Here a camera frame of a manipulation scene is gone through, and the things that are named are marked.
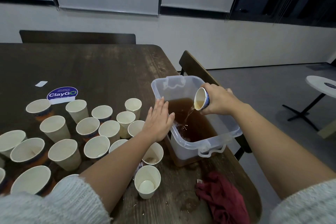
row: white fuzzy sweater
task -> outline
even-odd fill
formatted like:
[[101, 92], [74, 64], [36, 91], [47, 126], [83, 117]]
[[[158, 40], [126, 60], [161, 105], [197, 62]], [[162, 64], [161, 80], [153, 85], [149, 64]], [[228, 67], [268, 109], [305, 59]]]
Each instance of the white fuzzy sweater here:
[[[110, 223], [98, 195], [78, 177], [62, 180], [42, 198], [27, 193], [0, 198], [0, 223]], [[336, 179], [288, 197], [271, 215], [272, 224], [336, 223]]]

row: forearm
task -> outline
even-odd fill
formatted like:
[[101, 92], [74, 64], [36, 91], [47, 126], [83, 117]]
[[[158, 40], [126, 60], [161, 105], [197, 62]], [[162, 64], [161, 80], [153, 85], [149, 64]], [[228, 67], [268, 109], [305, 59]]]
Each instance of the forearm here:
[[336, 178], [334, 171], [249, 105], [242, 104], [233, 117], [280, 198]]
[[80, 174], [100, 196], [109, 213], [123, 195], [152, 144], [151, 136], [140, 132]]

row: white round table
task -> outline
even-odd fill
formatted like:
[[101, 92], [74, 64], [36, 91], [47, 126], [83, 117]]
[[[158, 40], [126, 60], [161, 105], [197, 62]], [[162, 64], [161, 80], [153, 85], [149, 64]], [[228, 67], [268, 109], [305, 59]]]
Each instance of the white round table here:
[[321, 94], [312, 103], [310, 103], [309, 106], [307, 106], [302, 112], [298, 112], [297, 110], [287, 105], [282, 105], [282, 106], [296, 113], [296, 115], [293, 116], [292, 118], [289, 118], [288, 121], [295, 120], [297, 118], [302, 118], [309, 125], [311, 125], [316, 131], [319, 131], [319, 129], [306, 117], [306, 115], [309, 114], [308, 110], [312, 108], [317, 102], [319, 102], [325, 95], [336, 98], [336, 82], [333, 80], [320, 77], [320, 76], [315, 76], [315, 75], [307, 76], [306, 82], [311, 87], [321, 92]]

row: black table base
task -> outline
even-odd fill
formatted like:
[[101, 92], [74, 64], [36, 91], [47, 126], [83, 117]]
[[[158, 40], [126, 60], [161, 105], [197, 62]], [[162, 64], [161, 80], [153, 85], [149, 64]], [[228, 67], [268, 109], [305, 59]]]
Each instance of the black table base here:
[[283, 107], [286, 107], [287, 109], [291, 110], [292, 112], [296, 113], [295, 116], [291, 117], [288, 119], [288, 121], [295, 120], [297, 118], [302, 118], [305, 120], [309, 125], [311, 125], [316, 131], [319, 131], [319, 129], [306, 117], [308, 115], [308, 110], [312, 108], [317, 102], [319, 102], [323, 97], [325, 96], [324, 93], [319, 95], [312, 103], [310, 103], [309, 106], [307, 106], [302, 112], [298, 112], [297, 110], [287, 106], [287, 105], [282, 105]]

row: hand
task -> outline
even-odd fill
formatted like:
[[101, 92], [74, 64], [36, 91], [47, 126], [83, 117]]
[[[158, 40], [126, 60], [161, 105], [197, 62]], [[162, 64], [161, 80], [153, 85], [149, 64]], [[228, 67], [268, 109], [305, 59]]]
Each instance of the hand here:
[[201, 87], [205, 88], [210, 99], [209, 106], [200, 111], [203, 115], [211, 113], [233, 115], [244, 104], [233, 95], [231, 89], [224, 89], [221, 86], [210, 85], [209, 83], [205, 83]]
[[154, 142], [161, 141], [173, 125], [175, 113], [168, 114], [168, 104], [162, 97], [156, 100], [154, 109], [149, 108], [142, 131], [153, 137]]

